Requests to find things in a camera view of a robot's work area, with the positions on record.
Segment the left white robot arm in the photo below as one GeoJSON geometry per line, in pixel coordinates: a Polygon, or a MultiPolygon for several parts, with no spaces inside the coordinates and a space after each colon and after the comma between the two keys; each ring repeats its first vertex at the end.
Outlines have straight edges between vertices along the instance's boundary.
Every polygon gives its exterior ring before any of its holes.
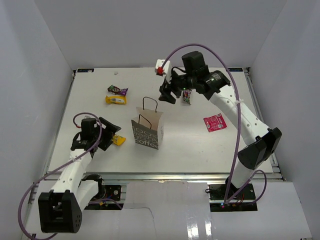
{"type": "Polygon", "coordinates": [[[106,119],[84,118],[70,148],[69,164],[48,192],[38,198],[40,228],[44,233],[77,233],[82,213],[92,198],[105,196],[106,187],[99,175],[85,176],[98,149],[106,151],[121,127],[106,119]]]}

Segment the left blue corner label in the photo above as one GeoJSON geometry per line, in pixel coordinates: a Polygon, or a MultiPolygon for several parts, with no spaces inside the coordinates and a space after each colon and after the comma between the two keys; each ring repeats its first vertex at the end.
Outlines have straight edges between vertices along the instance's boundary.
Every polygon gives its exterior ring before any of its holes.
{"type": "Polygon", "coordinates": [[[78,68],[77,73],[93,73],[94,68],[78,68]]]}

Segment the red snack sachet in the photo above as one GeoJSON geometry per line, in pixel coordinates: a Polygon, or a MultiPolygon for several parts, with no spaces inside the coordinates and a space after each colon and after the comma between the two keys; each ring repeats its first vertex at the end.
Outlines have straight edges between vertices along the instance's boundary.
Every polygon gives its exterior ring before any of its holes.
{"type": "Polygon", "coordinates": [[[227,124],[221,113],[213,115],[211,117],[205,117],[203,121],[209,133],[223,130],[227,127],[227,124]]]}

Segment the yellow candy bar packet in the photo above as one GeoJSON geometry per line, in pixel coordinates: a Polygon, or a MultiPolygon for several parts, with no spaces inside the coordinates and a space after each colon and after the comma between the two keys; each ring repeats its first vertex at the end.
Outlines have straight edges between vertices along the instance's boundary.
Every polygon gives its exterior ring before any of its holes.
{"type": "Polygon", "coordinates": [[[127,104],[127,99],[125,96],[121,95],[114,95],[114,96],[106,96],[105,97],[105,102],[107,104],[116,104],[116,105],[126,105],[127,104]]]}

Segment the blue corner label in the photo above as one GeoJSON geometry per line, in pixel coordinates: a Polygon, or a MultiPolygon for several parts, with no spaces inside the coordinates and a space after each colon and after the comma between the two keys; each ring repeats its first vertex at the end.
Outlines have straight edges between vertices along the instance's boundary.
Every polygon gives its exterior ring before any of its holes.
{"type": "Polygon", "coordinates": [[[230,72],[243,72],[244,71],[243,68],[241,68],[241,67],[230,67],[230,68],[228,68],[228,70],[230,72]]]}
{"type": "Polygon", "coordinates": [[[78,68],[77,73],[93,73],[94,68],[78,68]]]}

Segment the right blue corner label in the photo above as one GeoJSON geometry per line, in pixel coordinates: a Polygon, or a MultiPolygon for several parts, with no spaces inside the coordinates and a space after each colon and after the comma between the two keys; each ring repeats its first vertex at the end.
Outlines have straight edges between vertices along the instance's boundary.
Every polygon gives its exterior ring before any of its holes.
{"type": "Polygon", "coordinates": [[[241,68],[241,67],[230,67],[230,68],[228,68],[228,70],[230,72],[243,72],[244,71],[243,68],[241,68]]]}

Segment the dark purple snack packet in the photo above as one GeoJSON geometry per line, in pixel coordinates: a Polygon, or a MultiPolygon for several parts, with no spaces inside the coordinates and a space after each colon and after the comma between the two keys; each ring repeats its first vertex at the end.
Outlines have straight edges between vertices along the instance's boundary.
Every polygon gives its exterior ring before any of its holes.
{"type": "Polygon", "coordinates": [[[113,93],[119,96],[126,96],[128,92],[128,88],[119,88],[115,85],[111,85],[107,88],[108,92],[113,93]]]}

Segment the purple candy packet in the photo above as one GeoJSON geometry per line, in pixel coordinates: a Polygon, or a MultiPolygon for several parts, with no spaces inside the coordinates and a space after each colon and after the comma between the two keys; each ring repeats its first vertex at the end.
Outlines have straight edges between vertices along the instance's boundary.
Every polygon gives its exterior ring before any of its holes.
{"type": "Polygon", "coordinates": [[[192,97],[191,89],[185,89],[182,91],[182,102],[184,104],[191,105],[191,97],[192,97]]]}

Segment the yellow M&M snack packet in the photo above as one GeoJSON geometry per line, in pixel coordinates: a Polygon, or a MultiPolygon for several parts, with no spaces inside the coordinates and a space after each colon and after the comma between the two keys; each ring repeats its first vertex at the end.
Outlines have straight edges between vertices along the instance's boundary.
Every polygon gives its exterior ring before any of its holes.
{"type": "Polygon", "coordinates": [[[112,138],[112,143],[116,146],[121,146],[126,141],[126,138],[115,134],[112,138]]]}

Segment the grey white paper bag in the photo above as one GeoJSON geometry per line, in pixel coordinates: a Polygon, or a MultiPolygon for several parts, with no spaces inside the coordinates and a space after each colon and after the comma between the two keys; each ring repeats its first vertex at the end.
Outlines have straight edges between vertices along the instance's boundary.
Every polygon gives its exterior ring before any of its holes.
{"type": "Polygon", "coordinates": [[[136,144],[158,150],[164,137],[163,112],[158,111],[158,101],[144,96],[142,107],[136,107],[137,117],[131,119],[131,128],[136,144]],[[145,99],[155,102],[154,109],[145,107],[145,99]]]}

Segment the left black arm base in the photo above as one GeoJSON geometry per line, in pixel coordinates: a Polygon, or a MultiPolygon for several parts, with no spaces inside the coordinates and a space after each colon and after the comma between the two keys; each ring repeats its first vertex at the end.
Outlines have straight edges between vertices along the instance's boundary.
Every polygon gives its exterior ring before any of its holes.
{"type": "Polygon", "coordinates": [[[121,192],[122,192],[121,185],[104,185],[103,184],[97,196],[95,196],[93,200],[108,198],[115,201],[119,201],[121,199],[121,192]]]}

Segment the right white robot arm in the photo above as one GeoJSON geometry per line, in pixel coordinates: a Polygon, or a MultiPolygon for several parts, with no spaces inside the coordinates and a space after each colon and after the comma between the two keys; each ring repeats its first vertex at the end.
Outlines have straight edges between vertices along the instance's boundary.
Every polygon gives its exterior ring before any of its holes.
{"type": "Polygon", "coordinates": [[[164,76],[159,100],[175,104],[183,91],[194,90],[219,108],[237,129],[235,146],[240,139],[245,143],[242,150],[235,149],[229,177],[226,179],[224,200],[236,200],[244,193],[244,187],[259,171],[260,165],[274,153],[282,132],[263,123],[240,100],[233,77],[221,71],[210,71],[203,54],[192,51],[182,56],[184,68],[178,74],[169,60],[159,59],[155,72],[164,76]]]}

